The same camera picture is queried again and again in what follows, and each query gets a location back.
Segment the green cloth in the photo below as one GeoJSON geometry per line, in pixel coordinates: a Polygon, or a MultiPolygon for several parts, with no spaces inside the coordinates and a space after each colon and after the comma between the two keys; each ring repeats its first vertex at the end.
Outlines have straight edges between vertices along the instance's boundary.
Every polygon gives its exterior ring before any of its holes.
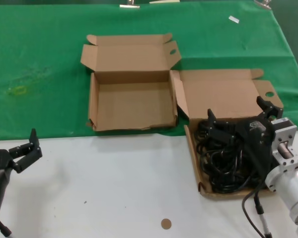
{"type": "MultiPolygon", "coordinates": [[[[272,12],[252,2],[146,4],[140,9],[0,6],[0,140],[27,138],[33,127],[40,138],[100,134],[85,125],[90,74],[80,55],[86,35],[168,32],[182,55],[177,69],[264,69],[263,78],[284,103],[284,115],[298,125],[297,63],[272,12]]],[[[181,116],[177,128],[149,132],[183,135],[185,123],[181,116]]],[[[143,131],[101,134],[130,133],[143,131]]]]}

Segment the open cardboard box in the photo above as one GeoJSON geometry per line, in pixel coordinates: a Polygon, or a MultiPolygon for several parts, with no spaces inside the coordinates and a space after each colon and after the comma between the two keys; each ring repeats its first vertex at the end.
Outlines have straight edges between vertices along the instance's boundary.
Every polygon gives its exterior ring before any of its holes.
{"type": "Polygon", "coordinates": [[[171,34],[87,36],[81,63],[92,69],[89,120],[94,131],[176,126],[170,69],[181,59],[171,34]]]}
{"type": "Polygon", "coordinates": [[[247,189],[232,194],[212,191],[208,175],[203,173],[199,166],[193,133],[198,123],[208,118],[208,109],[211,109],[219,120],[232,121],[257,116],[262,112],[256,103],[257,96],[282,108],[283,104],[272,84],[269,81],[256,80],[263,74],[261,69],[171,71],[177,104],[189,118],[185,133],[201,195],[219,198],[245,196],[250,192],[247,189]]]}
{"type": "Polygon", "coordinates": [[[261,69],[170,70],[180,61],[171,34],[88,35],[81,63],[92,69],[89,119],[93,130],[149,129],[175,126],[177,105],[189,118],[185,132],[199,192],[208,197],[245,196],[213,193],[199,167],[193,132],[212,109],[219,120],[239,120],[261,113],[257,96],[282,108],[261,69]]]}

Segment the white surface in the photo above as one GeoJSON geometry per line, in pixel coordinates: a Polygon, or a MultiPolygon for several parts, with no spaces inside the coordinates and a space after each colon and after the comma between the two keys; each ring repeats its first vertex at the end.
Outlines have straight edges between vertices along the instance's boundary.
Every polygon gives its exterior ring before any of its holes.
{"type": "MultiPolygon", "coordinates": [[[[241,200],[213,201],[198,193],[184,136],[40,141],[43,158],[21,174],[12,172],[1,208],[0,220],[16,238],[258,237],[241,200]],[[170,230],[161,227],[164,218],[170,230]]],[[[0,148],[25,142],[1,141],[0,148]]],[[[298,152],[298,133],[294,148],[298,152]]],[[[296,237],[281,199],[261,202],[273,237],[296,237]]],[[[262,230],[252,199],[246,208],[262,230]]]]}

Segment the box lid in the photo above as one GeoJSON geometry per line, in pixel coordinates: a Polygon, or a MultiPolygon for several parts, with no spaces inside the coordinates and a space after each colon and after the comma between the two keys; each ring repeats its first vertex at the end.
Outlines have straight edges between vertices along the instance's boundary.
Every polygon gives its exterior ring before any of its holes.
{"type": "Polygon", "coordinates": [[[178,106],[190,120],[207,119],[212,109],[218,119],[246,118],[262,111],[257,96],[283,107],[261,69],[211,69],[172,71],[178,106]]]}
{"type": "Polygon", "coordinates": [[[171,69],[181,55],[172,34],[94,36],[84,45],[81,63],[98,71],[162,71],[171,69]]]}

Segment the cardboard tab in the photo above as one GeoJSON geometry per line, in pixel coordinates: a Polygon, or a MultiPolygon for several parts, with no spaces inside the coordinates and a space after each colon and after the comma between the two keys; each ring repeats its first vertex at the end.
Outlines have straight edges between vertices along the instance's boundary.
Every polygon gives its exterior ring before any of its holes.
{"type": "Polygon", "coordinates": [[[80,62],[95,71],[97,65],[97,46],[84,45],[80,62]]]}
{"type": "Polygon", "coordinates": [[[168,69],[171,69],[181,60],[181,54],[175,41],[168,42],[163,45],[165,58],[167,60],[168,69]]]}

